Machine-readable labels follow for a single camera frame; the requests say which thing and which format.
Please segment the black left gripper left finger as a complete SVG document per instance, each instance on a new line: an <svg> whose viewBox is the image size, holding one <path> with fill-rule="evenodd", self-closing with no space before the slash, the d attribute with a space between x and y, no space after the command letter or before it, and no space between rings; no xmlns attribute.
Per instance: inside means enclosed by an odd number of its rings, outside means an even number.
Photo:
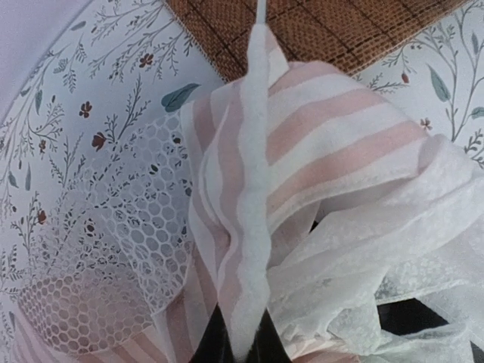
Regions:
<svg viewBox="0 0 484 363"><path fill-rule="evenodd" d="M220 308L216 306L202 340L192 356L192 363L233 363L228 332Z"/></svg>

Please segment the pink striped pet tent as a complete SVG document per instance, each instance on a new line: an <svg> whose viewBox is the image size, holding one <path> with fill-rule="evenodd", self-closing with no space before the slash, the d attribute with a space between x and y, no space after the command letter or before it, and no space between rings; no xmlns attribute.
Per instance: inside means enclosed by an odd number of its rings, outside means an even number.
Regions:
<svg viewBox="0 0 484 363"><path fill-rule="evenodd" d="M234 362L269 315L291 362L470 362L483 173L256 24L239 80L84 164L42 228L15 362Z"/></svg>

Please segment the white tent pole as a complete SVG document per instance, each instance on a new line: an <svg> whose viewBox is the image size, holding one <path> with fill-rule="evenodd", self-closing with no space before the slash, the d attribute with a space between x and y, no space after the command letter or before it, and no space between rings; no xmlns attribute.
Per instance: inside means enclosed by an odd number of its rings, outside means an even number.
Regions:
<svg viewBox="0 0 484 363"><path fill-rule="evenodd" d="M267 8L267 1L266 0L258 0L256 5L256 23L257 24L264 24L265 17L266 17L266 8Z"/></svg>

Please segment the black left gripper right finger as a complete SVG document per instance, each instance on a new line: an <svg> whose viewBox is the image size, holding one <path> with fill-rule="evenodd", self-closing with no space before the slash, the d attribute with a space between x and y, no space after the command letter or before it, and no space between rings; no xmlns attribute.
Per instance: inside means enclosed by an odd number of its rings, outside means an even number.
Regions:
<svg viewBox="0 0 484 363"><path fill-rule="evenodd" d="M262 316L246 362L291 363L269 315Z"/></svg>

